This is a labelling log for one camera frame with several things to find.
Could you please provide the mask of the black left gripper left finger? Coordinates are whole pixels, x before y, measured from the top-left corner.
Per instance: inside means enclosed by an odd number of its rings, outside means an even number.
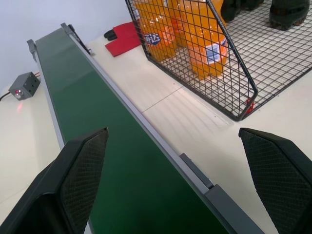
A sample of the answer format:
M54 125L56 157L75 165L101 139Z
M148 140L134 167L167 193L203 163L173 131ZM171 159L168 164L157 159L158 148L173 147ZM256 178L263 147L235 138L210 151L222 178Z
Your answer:
M2 234L82 234L101 180L108 129L68 141L0 226Z

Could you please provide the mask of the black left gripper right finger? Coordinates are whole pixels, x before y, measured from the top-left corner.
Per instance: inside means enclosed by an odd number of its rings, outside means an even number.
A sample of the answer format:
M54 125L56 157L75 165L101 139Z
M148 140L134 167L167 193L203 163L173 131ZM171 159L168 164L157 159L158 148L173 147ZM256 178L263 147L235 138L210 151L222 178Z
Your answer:
M256 192L280 234L312 232L312 162L286 138L240 128Z

